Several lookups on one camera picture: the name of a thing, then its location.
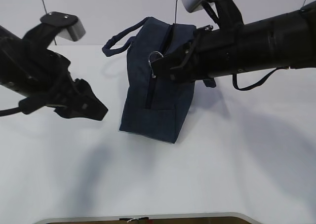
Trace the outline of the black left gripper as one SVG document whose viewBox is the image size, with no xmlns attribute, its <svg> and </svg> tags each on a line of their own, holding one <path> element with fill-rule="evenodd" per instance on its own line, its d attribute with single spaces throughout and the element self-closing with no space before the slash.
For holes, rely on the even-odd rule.
<svg viewBox="0 0 316 224">
<path fill-rule="evenodd" d="M 95 96 L 87 81 L 72 80 L 69 65 L 66 57 L 51 50 L 20 53 L 18 91 L 25 98 L 18 102 L 19 112 L 31 114 L 43 107 L 51 107 L 65 119 L 102 121 L 108 108 Z"/>
</svg>

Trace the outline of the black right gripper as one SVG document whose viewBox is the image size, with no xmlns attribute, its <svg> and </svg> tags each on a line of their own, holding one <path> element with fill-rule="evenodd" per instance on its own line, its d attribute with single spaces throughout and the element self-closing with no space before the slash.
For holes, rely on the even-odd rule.
<svg viewBox="0 0 316 224">
<path fill-rule="evenodd" d="M 245 25 L 213 30 L 211 25 L 195 31 L 195 38 L 169 54 L 150 62 L 154 76 L 169 76 L 174 82 L 210 80 L 247 72 L 241 50 Z"/>
</svg>

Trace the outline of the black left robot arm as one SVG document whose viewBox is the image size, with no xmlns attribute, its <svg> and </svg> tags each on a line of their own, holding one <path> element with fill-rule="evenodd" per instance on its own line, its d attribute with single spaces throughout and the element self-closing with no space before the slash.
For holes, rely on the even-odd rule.
<svg viewBox="0 0 316 224">
<path fill-rule="evenodd" d="M 43 107 L 53 108 L 65 119 L 101 121 L 108 108 L 95 96 L 84 79 L 72 79 L 71 64 L 63 55 L 49 50 L 42 36 L 32 32 L 19 38 L 0 29 L 0 84 L 24 99 L 1 116 L 29 115 Z"/>
</svg>

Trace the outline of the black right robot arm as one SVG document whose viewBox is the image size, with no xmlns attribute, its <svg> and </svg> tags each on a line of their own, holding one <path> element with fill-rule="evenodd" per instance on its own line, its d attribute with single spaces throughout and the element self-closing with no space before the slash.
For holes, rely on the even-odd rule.
<svg viewBox="0 0 316 224">
<path fill-rule="evenodd" d="M 201 6 L 218 25 L 151 62 L 153 74 L 174 82 L 208 80 L 265 69 L 316 65 L 316 4 L 245 24 L 233 0 L 183 0 L 188 12 Z"/>
</svg>

